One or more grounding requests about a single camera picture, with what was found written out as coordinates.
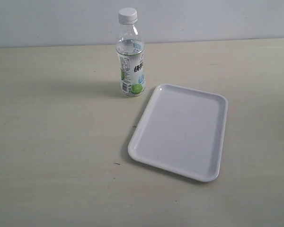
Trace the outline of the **clear plastic drink bottle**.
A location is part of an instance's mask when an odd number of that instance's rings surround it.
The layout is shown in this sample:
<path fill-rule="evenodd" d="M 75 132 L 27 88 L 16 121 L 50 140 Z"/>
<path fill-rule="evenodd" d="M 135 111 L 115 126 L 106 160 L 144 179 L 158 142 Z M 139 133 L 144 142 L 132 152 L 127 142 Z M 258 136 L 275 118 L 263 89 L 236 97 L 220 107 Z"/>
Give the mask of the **clear plastic drink bottle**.
<path fill-rule="evenodd" d="M 139 96 L 145 90 L 144 50 L 145 44 L 136 24 L 121 24 L 116 42 L 116 53 L 120 61 L 121 91 L 126 96 Z"/>

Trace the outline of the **white bottle cap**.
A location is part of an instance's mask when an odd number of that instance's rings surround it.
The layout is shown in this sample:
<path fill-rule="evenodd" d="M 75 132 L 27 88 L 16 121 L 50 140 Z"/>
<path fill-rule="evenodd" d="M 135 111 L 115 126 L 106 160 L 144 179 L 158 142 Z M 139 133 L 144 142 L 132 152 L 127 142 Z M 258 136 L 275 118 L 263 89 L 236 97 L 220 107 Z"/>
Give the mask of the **white bottle cap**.
<path fill-rule="evenodd" d="M 119 10 L 118 20 L 122 25 L 135 24 L 138 21 L 137 10 L 134 8 L 123 8 Z"/>

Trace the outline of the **white rectangular plastic tray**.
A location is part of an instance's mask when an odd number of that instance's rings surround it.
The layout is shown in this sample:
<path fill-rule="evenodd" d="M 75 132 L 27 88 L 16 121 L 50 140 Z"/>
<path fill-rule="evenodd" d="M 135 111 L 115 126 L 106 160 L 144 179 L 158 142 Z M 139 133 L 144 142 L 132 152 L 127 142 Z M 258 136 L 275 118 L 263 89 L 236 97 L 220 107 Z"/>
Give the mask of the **white rectangular plastic tray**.
<path fill-rule="evenodd" d="M 158 85 L 128 144 L 140 163 L 200 182 L 220 171 L 228 101 L 219 94 Z"/>

